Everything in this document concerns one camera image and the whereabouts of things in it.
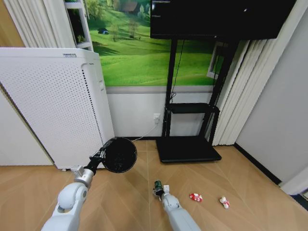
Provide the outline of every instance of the green grass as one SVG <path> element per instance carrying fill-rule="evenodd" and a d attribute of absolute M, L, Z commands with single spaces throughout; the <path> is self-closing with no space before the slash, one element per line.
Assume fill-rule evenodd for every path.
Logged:
<path fill-rule="evenodd" d="M 129 37 L 130 19 L 138 22 L 135 39 Z M 112 25 L 118 26 L 113 41 Z M 98 34 L 97 29 L 106 27 L 109 35 Z M 167 83 L 170 41 L 149 38 L 148 19 L 113 11 L 104 5 L 103 20 L 89 20 L 94 51 L 100 54 L 106 86 L 164 86 Z M 180 58 L 182 41 L 177 48 L 174 76 Z M 185 41 L 177 85 L 212 85 L 206 77 L 214 44 Z"/>

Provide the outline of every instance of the wall outlet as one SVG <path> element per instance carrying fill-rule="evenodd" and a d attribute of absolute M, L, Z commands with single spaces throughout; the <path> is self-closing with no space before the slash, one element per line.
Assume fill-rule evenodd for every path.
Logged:
<path fill-rule="evenodd" d="M 153 120 L 154 120 L 155 124 L 158 124 L 159 117 L 160 117 L 160 113 L 154 113 L 153 114 Z"/>

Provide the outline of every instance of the television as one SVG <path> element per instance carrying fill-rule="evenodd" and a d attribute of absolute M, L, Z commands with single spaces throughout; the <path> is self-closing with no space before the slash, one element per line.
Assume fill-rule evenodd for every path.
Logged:
<path fill-rule="evenodd" d="M 273 39 L 296 0 L 151 0 L 151 38 Z"/>

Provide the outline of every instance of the black tv stand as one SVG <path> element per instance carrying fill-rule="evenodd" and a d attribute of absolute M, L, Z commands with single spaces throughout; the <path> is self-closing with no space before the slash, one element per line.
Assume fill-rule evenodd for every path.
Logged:
<path fill-rule="evenodd" d="M 216 103 L 228 74 L 238 43 L 238 40 L 228 41 L 227 55 L 224 57 L 209 103 L 170 103 L 173 70 L 178 44 L 176 38 L 171 40 L 163 132 L 162 137 L 156 140 L 161 162 L 205 162 L 221 159 L 221 156 L 212 146 L 219 117 L 219 109 L 216 107 Z M 183 113 L 204 113 L 199 134 L 197 136 L 170 137 L 171 115 Z M 205 139 L 205 133 L 212 115 L 214 115 L 214 117 L 209 141 L 207 141 Z"/>

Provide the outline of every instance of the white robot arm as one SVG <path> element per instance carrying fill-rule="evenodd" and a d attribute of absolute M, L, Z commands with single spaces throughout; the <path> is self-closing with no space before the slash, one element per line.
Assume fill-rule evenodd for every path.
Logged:
<path fill-rule="evenodd" d="M 72 169 L 75 182 L 67 185 L 58 196 L 58 203 L 42 231 L 77 231 L 83 203 L 87 199 L 94 172 L 78 166 Z"/>
<path fill-rule="evenodd" d="M 182 208 L 179 200 L 169 193 L 169 187 L 164 185 L 164 190 L 162 190 L 160 181 L 156 181 L 153 192 L 160 197 L 174 231 L 201 231 L 187 210 Z"/>

